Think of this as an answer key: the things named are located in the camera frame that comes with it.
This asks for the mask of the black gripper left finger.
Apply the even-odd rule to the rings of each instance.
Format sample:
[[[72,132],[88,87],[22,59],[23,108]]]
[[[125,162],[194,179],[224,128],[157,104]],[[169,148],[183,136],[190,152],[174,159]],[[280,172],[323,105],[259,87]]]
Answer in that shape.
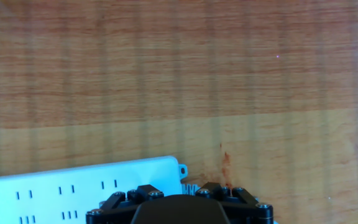
[[[153,185],[140,185],[127,192],[115,192],[86,213],[86,224],[130,224],[140,206],[163,198],[164,193]]]

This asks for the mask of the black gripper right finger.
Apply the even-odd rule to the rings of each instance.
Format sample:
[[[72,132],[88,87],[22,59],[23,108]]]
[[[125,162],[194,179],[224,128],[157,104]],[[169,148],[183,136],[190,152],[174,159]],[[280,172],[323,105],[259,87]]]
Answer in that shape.
[[[259,202],[243,187],[230,188],[216,182],[207,182],[194,188],[194,196],[216,203],[229,223],[274,224],[273,206]]]

